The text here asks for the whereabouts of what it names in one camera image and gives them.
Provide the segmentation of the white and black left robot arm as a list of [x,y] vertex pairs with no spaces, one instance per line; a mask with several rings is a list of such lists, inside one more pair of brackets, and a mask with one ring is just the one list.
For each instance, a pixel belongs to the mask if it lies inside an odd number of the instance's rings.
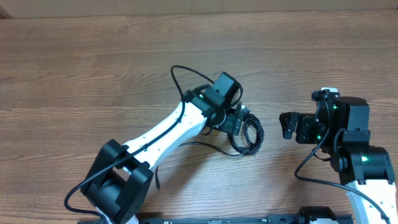
[[239,133],[241,84],[223,72],[212,85],[187,91],[176,109],[150,131],[124,144],[102,146],[80,191],[100,215],[100,223],[137,223],[155,168],[186,140],[211,128]]

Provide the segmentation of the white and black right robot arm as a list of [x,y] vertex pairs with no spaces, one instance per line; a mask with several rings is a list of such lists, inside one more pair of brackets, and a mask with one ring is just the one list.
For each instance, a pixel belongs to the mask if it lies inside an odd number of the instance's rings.
[[[284,139],[313,144],[294,176],[302,181],[345,190],[358,223],[397,223],[395,173],[386,149],[370,145],[370,107],[363,98],[341,96],[338,89],[313,91],[314,113],[286,112],[279,116]],[[338,183],[299,175],[317,151],[338,173]]]

